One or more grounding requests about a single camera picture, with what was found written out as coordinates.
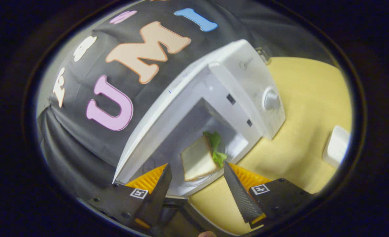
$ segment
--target yellow table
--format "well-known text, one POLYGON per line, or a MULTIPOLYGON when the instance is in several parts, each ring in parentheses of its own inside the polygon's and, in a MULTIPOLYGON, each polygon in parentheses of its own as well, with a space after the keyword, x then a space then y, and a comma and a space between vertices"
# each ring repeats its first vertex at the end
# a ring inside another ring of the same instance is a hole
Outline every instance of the yellow table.
MULTIPOLYGON (((337 68, 316 60, 274 57, 268 68, 280 92, 286 120, 272 141, 259 140, 238 165, 272 180, 284 177, 307 192, 319 192, 335 172, 322 160, 328 136, 336 125, 351 131, 346 82, 337 68)), ((189 202, 226 231, 252 231, 223 177, 191 195, 189 202)))

